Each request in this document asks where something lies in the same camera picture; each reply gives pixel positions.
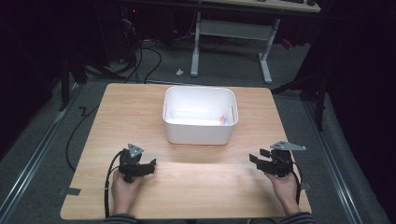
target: striped sleeve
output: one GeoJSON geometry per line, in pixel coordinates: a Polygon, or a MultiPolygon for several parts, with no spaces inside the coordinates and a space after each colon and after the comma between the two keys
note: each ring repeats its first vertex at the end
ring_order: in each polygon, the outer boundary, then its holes
{"type": "Polygon", "coordinates": [[[104,224],[137,224],[134,217],[127,214],[119,214],[106,218],[104,224]]]}
{"type": "Polygon", "coordinates": [[[289,217],[285,217],[280,221],[280,224],[314,224],[315,221],[312,215],[307,212],[300,212],[293,214],[289,217]]]}

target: cable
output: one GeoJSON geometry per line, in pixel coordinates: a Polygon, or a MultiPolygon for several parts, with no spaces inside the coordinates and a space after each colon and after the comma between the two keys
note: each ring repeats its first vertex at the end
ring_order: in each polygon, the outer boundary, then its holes
{"type": "Polygon", "coordinates": [[[114,167],[114,168],[111,170],[111,173],[113,173],[113,171],[115,171],[117,168],[119,168],[119,166],[114,167]]]}
{"type": "Polygon", "coordinates": [[[108,167],[108,171],[107,171],[107,176],[106,176],[106,182],[105,182],[105,214],[106,217],[110,216],[110,212],[108,209],[108,185],[109,185],[109,181],[108,179],[110,178],[111,173],[113,172],[113,164],[114,161],[117,159],[117,157],[122,153],[122,151],[120,151],[119,153],[117,153],[117,155],[113,158],[113,161],[111,161],[110,166],[108,167]]]}
{"type": "Polygon", "coordinates": [[[138,80],[139,80],[139,78],[138,78],[138,75],[137,75],[137,68],[140,66],[140,64],[142,63],[142,58],[143,58],[143,52],[142,52],[142,45],[140,44],[140,46],[139,46],[139,49],[140,49],[140,58],[139,58],[139,64],[136,66],[136,63],[134,64],[134,71],[132,71],[131,72],[131,74],[127,77],[127,78],[125,78],[125,81],[124,81],[124,83],[127,83],[128,81],[129,81],[129,79],[131,78],[131,76],[134,74],[134,73],[136,73],[136,83],[138,83],[138,80]]]}
{"type": "Polygon", "coordinates": [[[192,27],[193,27],[194,24],[195,24],[195,19],[196,19],[196,17],[197,17],[197,13],[194,12],[194,16],[192,17],[192,22],[191,22],[191,26],[190,26],[189,31],[188,31],[185,35],[183,35],[182,37],[177,38],[177,39],[174,39],[174,41],[178,41],[178,40],[182,40],[182,39],[190,38],[191,36],[194,36],[194,35],[190,35],[190,33],[191,33],[191,30],[192,30],[192,27]]]}
{"type": "Polygon", "coordinates": [[[224,40],[224,38],[223,37],[221,37],[221,36],[211,36],[212,38],[210,38],[209,36],[206,36],[206,39],[219,39],[219,43],[218,43],[218,45],[217,46],[215,46],[214,48],[207,48],[207,47],[205,47],[205,46],[203,46],[202,44],[200,44],[199,46],[200,46],[200,48],[202,48],[202,49],[210,49],[210,50],[213,50],[213,49],[218,49],[219,47],[221,47],[222,45],[223,45],[223,40],[224,40]]]}
{"type": "Polygon", "coordinates": [[[182,47],[188,47],[188,46],[191,46],[191,45],[194,44],[194,40],[191,40],[192,37],[194,37],[194,35],[190,35],[190,36],[187,36],[187,37],[185,37],[183,39],[179,39],[178,41],[174,41],[173,43],[176,44],[176,45],[182,46],[182,47]],[[187,44],[180,44],[179,43],[180,41],[187,42],[187,44]]]}
{"type": "Polygon", "coordinates": [[[66,144],[66,151],[65,151],[65,156],[66,156],[66,161],[67,164],[69,165],[70,169],[72,169],[73,173],[76,171],[76,168],[73,167],[72,163],[69,160],[69,146],[70,146],[70,142],[72,141],[72,138],[74,136],[74,134],[76,133],[77,129],[79,128],[79,126],[82,124],[82,122],[90,116],[90,114],[95,111],[97,108],[99,107],[99,105],[97,105],[94,109],[92,109],[88,114],[84,115],[84,118],[78,123],[78,125],[75,127],[75,129],[73,130],[72,134],[69,136],[69,139],[67,140],[67,144],[66,144]]]}
{"type": "Polygon", "coordinates": [[[303,172],[301,171],[300,166],[297,165],[296,162],[293,162],[293,163],[296,165],[297,171],[300,174],[300,181],[299,181],[299,179],[297,177],[297,174],[294,171],[292,171],[294,177],[296,178],[296,182],[297,182],[296,202],[297,202],[297,204],[299,204],[300,203],[300,193],[301,193],[301,190],[302,190],[301,187],[302,187],[302,184],[303,184],[303,172]]]}
{"type": "Polygon", "coordinates": [[[229,38],[224,38],[224,42],[234,44],[234,45],[240,45],[240,46],[250,44],[251,42],[258,42],[258,41],[259,40],[256,40],[256,39],[249,39],[249,40],[245,40],[243,43],[238,43],[238,42],[229,40],[229,38]]]}
{"type": "Polygon", "coordinates": [[[137,45],[139,43],[139,34],[135,31],[134,28],[134,23],[131,21],[132,17],[130,15],[130,11],[126,8],[121,6],[120,7],[120,16],[121,16],[121,22],[123,26],[123,34],[125,36],[126,40],[126,47],[127,50],[125,52],[124,58],[129,58],[129,62],[126,66],[121,68],[120,70],[117,71],[110,71],[109,69],[99,65],[95,64],[94,62],[89,61],[88,59],[83,58],[80,55],[77,55],[81,61],[83,61],[85,64],[88,64],[92,66],[95,70],[99,71],[100,73],[94,72],[90,70],[89,68],[85,67],[85,71],[87,73],[90,73],[95,76],[101,76],[101,75],[107,75],[110,77],[115,77],[115,78],[124,78],[118,76],[118,74],[124,73],[134,67],[134,64],[136,63],[136,57],[134,55],[134,50],[136,49],[137,45]]]}
{"type": "Polygon", "coordinates": [[[154,70],[155,69],[157,69],[158,68],[158,66],[160,66],[160,64],[161,64],[161,61],[163,60],[163,57],[161,56],[161,54],[157,51],[157,50],[154,50],[154,49],[147,49],[147,50],[151,50],[151,51],[153,51],[153,52],[155,52],[155,53],[157,53],[158,54],[158,56],[160,56],[160,61],[157,63],[157,65],[146,75],[146,77],[145,77],[145,84],[147,84],[147,81],[148,81],[148,78],[149,78],[149,75],[151,75],[151,73],[152,72],[154,72],[154,70]]]}

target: person's right hand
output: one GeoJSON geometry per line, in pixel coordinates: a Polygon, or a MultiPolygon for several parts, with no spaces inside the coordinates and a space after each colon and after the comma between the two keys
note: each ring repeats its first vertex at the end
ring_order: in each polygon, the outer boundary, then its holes
{"type": "Polygon", "coordinates": [[[128,183],[123,178],[124,174],[120,173],[118,169],[114,171],[113,184],[111,186],[114,200],[113,215],[129,213],[143,180],[143,176],[139,176],[134,179],[133,183],[128,183]]]}
{"type": "Polygon", "coordinates": [[[272,182],[274,193],[283,206],[286,216],[300,212],[296,202],[297,182],[292,173],[284,177],[277,177],[264,173],[272,182]]]}

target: black handheld controller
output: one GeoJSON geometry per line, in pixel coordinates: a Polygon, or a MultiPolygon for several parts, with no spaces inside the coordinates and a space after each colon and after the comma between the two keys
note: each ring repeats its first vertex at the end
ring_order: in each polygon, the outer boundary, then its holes
{"type": "Polygon", "coordinates": [[[258,170],[278,177],[286,176],[293,171],[293,160],[289,150],[273,149],[268,151],[261,148],[260,155],[271,158],[271,161],[260,160],[249,154],[250,161],[257,165],[258,170]]]}
{"type": "Polygon", "coordinates": [[[157,160],[154,159],[148,164],[140,164],[144,150],[132,144],[129,144],[128,147],[129,149],[125,148],[120,154],[119,170],[120,173],[125,174],[124,181],[132,183],[134,177],[153,174],[157,160]]]}

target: white plastic bin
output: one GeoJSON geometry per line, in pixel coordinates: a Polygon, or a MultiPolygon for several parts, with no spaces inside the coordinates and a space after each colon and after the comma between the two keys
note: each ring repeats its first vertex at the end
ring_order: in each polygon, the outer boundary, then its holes
{"type": "Polygon", "coordinates": [[[163,120],[171,143],[225,145],[238,122],[235,96],[225,88],[171,87],[165,94],[163,120]]]}

